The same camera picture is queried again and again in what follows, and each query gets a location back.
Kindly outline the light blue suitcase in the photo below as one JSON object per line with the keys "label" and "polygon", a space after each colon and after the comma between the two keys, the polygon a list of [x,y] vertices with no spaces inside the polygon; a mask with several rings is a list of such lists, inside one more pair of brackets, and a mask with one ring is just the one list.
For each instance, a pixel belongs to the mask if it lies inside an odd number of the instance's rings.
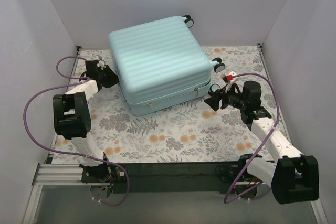
{"label": "light blue suitcase", "polygon": [[220,58],[210,60],[190,28],[190,15],[172,16],[109,34],[121,93],[135,116],[204,96]]}

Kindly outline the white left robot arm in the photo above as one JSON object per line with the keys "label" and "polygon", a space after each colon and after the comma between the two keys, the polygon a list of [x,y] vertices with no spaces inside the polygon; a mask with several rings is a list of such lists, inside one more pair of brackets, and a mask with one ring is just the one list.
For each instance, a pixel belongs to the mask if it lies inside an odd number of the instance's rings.
{"label": "white left robot arm", "polygon": [[98,181],[106,182],[111,178],[112,170],[100,164],[105,155],[90,133],[89,100],[102,88],[118,84],[119,79],[104,60],[88,60],[85,66],[85,73],[73,89],[53,97],[54,129],[57,135],[74,145],[87,166],[97,165],[93,175]]}

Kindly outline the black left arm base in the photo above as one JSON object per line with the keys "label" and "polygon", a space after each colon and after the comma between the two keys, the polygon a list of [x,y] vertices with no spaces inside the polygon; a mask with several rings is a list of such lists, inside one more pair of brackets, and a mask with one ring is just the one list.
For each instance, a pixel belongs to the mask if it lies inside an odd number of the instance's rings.
{"label": "black left arm base", "polygon": [[127,182],[125,176],[125,174],[129,171],[127,166],[123,167],[125,169],[125,172],[115,165],[110,165],[106,163],[93,167],[80,164],[79,167],[82,168],[81,182],[83,183]]}

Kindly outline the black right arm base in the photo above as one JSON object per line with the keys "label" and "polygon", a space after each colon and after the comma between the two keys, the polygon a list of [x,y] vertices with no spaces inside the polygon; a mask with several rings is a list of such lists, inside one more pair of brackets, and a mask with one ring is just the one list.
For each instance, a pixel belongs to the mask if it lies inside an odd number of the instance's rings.
{"label": "black right arm base", "polygon": [[[243,169],[252,154],[241,155],[238,161],[223,162],[216,166],[215,174],[222,182],[232,182],[239,172]],[[240,176],[239,182],[259,182],[260,180],[255,176],[249,174],[247,170]]]}

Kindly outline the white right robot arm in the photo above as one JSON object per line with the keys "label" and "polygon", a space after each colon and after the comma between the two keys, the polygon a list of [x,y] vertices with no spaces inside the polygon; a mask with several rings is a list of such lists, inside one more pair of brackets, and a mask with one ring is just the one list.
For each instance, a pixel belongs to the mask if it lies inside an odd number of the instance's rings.
{"label": "white right robot arm", "polygon": [[257,177],[267,184],[280,204],[314,201],[319,198],[318,161],[305,156],[276,129],[271,114],[261,105],[261,86],[246,81],[243,90],[230,81],[227,86],[213,84],[205,100],[214,111],[232,106],[240,111],[241,120],[260,140],[273,158],[267,162],[258,155],[240,158],[238,176],[248,181]]}

